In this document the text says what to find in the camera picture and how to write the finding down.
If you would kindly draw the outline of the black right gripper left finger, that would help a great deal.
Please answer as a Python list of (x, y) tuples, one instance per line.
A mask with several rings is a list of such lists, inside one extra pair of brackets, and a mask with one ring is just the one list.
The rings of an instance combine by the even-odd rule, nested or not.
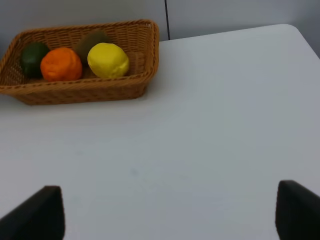
[(44, 186), (0, 219), (2, 240), (63, 240), (65, 232), (60, 186)]

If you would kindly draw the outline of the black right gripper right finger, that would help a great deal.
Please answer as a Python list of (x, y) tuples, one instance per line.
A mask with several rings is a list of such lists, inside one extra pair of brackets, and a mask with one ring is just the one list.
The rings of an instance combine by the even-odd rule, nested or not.
[(320, 197), (294, 180), (278, 184), (275, 226), (281, 240), (320, 238)]

